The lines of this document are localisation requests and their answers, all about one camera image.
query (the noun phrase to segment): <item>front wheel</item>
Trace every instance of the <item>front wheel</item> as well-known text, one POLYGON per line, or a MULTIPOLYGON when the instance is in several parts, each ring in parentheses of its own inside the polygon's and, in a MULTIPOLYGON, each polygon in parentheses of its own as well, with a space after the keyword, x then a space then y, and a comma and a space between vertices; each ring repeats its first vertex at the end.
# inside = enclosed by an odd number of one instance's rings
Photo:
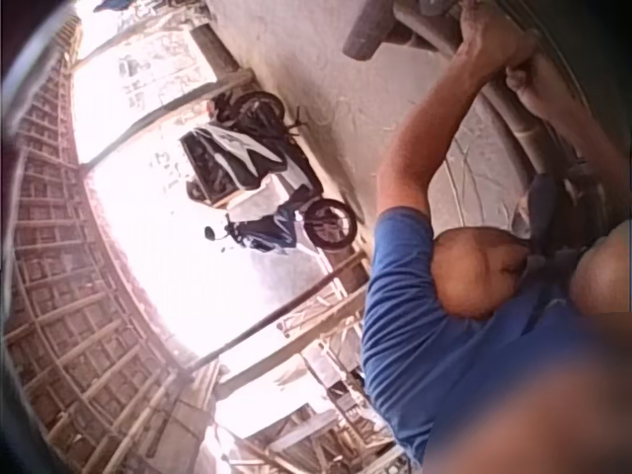
POLYGON ((305 211, 303 222, 309 240, 324 250, 349 247, 357 235, 354 211, 335 199, 322 198, 312 202, 305 211))

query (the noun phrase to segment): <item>rear wheel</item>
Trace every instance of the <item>rear wheel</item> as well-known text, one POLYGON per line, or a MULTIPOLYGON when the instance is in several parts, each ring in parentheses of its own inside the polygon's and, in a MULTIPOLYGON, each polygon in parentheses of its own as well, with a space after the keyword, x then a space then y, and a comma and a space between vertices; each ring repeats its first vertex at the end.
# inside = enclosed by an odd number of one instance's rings
POLYGON ((321 249, 341 250, 349 247, 357 235, 354 211, 335 199, 318 199, 305 211, 305 233, 321 249))
POLYGON ((283 121, 285 117, 283 102, 276 95, 265 91, 249 92, 239 97, 230 108, 230 116, 238 119, 249 112, 256 111, 262 104, 270 106, 275 111, 276 117, 283 121))

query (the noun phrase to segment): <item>hand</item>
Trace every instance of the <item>hand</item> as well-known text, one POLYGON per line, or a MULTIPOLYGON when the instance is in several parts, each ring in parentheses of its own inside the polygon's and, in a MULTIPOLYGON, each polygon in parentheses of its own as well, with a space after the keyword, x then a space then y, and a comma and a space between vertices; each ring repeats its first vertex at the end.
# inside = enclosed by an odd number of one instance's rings
POLYGON ((507 85, 532 114, 547 121, 563 119, 578 104, 553 61, 541 52, 520 68, 508 67, 507 85))
POLYGON ((472 57, 485 77, 507 66, 517 67, 535 52, 537 37, 522 31, 494 5, 464 0, 462 7, 460 52, 472 57))

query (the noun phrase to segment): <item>side mirror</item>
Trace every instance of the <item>side mirror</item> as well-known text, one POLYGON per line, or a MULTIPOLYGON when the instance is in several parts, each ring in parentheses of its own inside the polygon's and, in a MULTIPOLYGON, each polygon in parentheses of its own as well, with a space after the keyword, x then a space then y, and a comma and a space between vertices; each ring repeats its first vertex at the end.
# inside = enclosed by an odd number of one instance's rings
POLYGON ((204 237, 206 237, 207 240, 210 240, 211 242, 215 241, 215 232, 213 231, 213 229, 211 229, 210 227, 206 226, 204 227, 204 237))

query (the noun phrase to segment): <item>ground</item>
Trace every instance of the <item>ground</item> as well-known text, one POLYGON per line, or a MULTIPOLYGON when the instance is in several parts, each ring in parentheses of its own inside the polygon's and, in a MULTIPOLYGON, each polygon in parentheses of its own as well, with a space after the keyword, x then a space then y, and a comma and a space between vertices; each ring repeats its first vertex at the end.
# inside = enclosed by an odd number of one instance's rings
MULTIPOLYGON (((341 194, 371 228, 375 173, 398 125, 445 66, 439 55, 384 44, 367 62, 342 54, 360 0, 206 0, 212 26, 262 86, 290 111, 341 194)), ((459 225, 507 228, 523 179, 480 105, 468 115, 431 187, 436 232, 459 225)))

